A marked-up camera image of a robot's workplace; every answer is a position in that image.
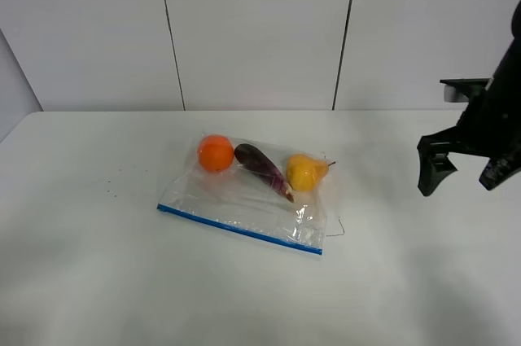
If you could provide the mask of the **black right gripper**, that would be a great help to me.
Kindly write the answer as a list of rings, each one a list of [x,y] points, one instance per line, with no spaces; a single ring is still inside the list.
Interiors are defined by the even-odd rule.
[[[507,155],[519,142],[520,44],[513,42],[487,88],[468,102],[457,124],[420,138],[418,189],[428,197],[457,172],[449,159],[453,151],[491,157],[479,177],[479,183],[491,191],[520,171],[520,156]]]

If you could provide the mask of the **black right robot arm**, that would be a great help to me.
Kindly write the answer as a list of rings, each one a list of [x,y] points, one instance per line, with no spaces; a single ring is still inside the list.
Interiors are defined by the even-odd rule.
[[[444,101],[467,103],[455,126],[420,138],[418,189],[433,194],[457,168],[449,154],[485,157],[479,183],[488,191],[520,171],[520,8],[513,40],[490,78],[442,79]]]

